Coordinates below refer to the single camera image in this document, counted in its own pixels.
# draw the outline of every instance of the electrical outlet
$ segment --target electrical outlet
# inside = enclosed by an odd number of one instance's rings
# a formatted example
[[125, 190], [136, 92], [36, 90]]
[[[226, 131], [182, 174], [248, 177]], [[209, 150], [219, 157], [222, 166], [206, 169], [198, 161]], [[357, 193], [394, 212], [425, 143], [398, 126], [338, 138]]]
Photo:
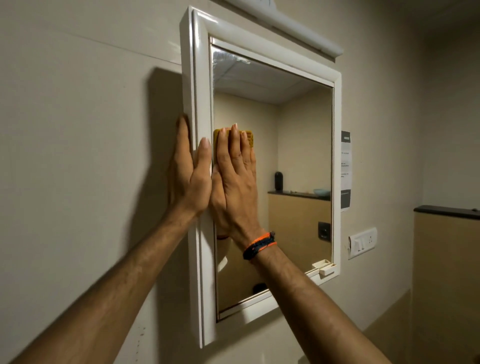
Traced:
[[348, 258], [354, 258], [367, 252], [377, 244], [377, 228], [349, 236], [350, 246], [348, 247]]

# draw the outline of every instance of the light switch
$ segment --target light switch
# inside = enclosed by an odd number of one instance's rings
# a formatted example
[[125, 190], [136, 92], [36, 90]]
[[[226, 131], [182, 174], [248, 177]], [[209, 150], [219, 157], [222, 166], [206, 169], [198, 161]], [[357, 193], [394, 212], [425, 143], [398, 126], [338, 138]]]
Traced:
[[348, 239], [350, 240], [348, 258], [351, 259], [375, 247], [377, 244], [377, 228], [349, 236]]

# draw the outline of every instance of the white mirror frame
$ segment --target white mirror frame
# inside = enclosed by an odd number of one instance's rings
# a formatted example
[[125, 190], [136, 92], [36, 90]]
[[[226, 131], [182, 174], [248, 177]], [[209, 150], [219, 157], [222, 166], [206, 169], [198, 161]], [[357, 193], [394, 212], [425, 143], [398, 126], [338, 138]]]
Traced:
[[[312, 267], [307, 275], [320, 285], [340, 274], [341, 73], [192, 6], [180, 23], [184, 111], [190, 118], [194, 152], [213, 136], [210, 45], [270, 64], [333, 88], [332, 264], [328, 275]], [[278, 307], [270, 291], [242, 301], [217, 317], [215, 228], [204, 212], [188, 232], [192, 331], [200, 347], [224, 337]]]

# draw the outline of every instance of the sponge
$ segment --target sponge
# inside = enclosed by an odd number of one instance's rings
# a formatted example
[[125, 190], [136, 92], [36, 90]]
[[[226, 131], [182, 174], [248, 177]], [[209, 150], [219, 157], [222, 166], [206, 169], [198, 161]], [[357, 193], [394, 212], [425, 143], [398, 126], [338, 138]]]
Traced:
[[[215, 129], [213, 131], [213, 156], [214, 156], [214, 164], [216, 163], [216, 142], [218, 140], [218, 133], [220, 132], [220, 129]], [[250, 148], [253, 148], [253, 133], [250, 130], [239, 130], [239, 133], [242, 134], [242, 132], [247, 133], [248, 137], [248, 143], [250, 144]], [[227, 138], [230, 136], [230, 129], [227, 129]]]

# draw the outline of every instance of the mirror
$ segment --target mirror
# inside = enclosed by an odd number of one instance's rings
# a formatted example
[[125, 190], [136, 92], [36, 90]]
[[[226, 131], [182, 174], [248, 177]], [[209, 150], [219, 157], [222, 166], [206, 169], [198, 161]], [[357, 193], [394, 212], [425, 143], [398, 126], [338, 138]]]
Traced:
[[[211, 55], [213, 129], [253, 132], [260, 224], [305, 273], [332, 261], [333, 89], [215, 46]], [[267, 287], [231, 239], [215, 247], [219, 319]]]

